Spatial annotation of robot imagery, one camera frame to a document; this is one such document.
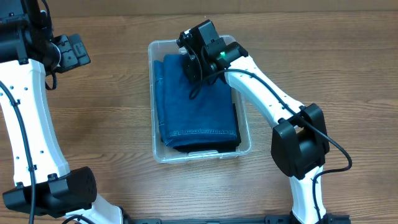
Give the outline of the teal blue towel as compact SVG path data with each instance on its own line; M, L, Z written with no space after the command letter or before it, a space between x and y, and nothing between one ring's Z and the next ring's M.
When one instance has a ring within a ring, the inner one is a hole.
M204 84L194 99L182 62L166 55L154 62L155 99L162 142L173 148L208 146L233 149L241 142L231 88L221 81Z

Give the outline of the black cloth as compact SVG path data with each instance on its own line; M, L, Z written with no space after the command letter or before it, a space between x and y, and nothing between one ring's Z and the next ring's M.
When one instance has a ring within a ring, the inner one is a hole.
M165 97L168 146L180 152L229 152L241 143L231 87L221 80L204 82L190 99L193 85L183 70L175 70Z

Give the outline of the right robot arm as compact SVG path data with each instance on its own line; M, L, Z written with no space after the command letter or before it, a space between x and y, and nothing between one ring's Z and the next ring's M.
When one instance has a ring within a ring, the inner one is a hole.
M271 156L289 178L296 223L326 223L320 173L330 147L323 111L316 105L304 106L284 93L239 43L227 43L214 24L206 20L181 32L177 45L189 58L183 68L195 84L217 80L245 96L272 128Z

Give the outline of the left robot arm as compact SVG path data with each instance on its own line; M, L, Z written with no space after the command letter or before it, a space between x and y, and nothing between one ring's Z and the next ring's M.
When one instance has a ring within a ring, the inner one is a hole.
M45 1L1 2L1 109L14 159L15 187L5 206L30 219L49 215L65 222L130 223L121 207L97 191L89 167L71 169L55 135L46 92L56 78L90 62L79 35L53 35Z

